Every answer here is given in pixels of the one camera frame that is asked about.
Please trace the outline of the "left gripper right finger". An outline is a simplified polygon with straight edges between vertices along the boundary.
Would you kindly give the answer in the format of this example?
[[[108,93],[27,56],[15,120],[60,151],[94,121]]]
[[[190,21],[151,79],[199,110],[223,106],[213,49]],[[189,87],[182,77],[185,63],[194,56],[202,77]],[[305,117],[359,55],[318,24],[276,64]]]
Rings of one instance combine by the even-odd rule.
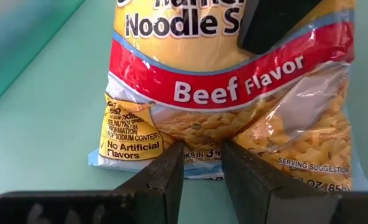
[[[277,169],[232,141],[222,168],[239,224],[331,224],[339,198]]]

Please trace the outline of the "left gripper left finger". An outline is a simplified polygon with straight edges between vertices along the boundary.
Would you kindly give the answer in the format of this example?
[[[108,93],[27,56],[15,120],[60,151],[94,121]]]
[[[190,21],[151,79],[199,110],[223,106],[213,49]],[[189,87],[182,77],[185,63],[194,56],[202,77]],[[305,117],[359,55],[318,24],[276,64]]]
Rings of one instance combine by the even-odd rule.
[[[182,141],[173,143],[116,188],[127,194],[119,200],[116,224],[178,224],[184,147]]]

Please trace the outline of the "teal plastic bin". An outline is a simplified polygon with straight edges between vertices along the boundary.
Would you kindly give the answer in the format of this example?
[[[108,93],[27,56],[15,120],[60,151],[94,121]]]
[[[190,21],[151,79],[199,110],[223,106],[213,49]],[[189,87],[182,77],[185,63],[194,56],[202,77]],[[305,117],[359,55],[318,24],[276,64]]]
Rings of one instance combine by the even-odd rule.
[[[85,0],[0,0],[0,97]]]

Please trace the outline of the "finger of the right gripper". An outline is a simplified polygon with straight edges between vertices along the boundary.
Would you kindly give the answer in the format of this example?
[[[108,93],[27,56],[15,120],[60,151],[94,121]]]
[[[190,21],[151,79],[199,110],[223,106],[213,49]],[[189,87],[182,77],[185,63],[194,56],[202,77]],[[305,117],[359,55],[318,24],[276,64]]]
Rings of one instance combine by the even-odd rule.
[[[261,55],[322,0],[246,0],[237,46]]]

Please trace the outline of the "blue-edged beef ramen pack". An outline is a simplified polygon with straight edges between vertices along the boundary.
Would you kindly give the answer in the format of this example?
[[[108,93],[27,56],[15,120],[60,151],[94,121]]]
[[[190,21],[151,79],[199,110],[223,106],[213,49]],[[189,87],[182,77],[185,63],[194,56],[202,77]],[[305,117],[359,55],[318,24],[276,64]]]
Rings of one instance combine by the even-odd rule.
[[[95,167],[138,172],[185,144],[187,179],[223,177],[231,140],[328,192],[359,190],[345,111],[355,0],[322,0],[266,53],[240,49],[246,0],[116,0]]]

